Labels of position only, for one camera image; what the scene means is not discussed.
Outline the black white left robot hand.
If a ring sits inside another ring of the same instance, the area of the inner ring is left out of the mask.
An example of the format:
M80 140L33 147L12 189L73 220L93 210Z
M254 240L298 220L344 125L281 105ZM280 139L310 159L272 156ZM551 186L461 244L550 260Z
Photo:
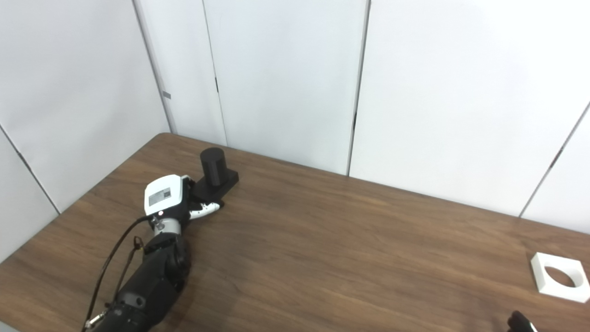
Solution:
M158 220L174 219L180 223L195 220L221 209L219 202L205 202L192 189L196 182L189 176L168 175L145 188L144 210Z

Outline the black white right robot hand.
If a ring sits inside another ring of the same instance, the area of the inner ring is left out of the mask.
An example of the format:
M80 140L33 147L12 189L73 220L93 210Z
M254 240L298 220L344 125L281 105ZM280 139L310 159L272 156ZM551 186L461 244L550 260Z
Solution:
M534 324L520 311L513 311L507 320L508 332L538 332Z

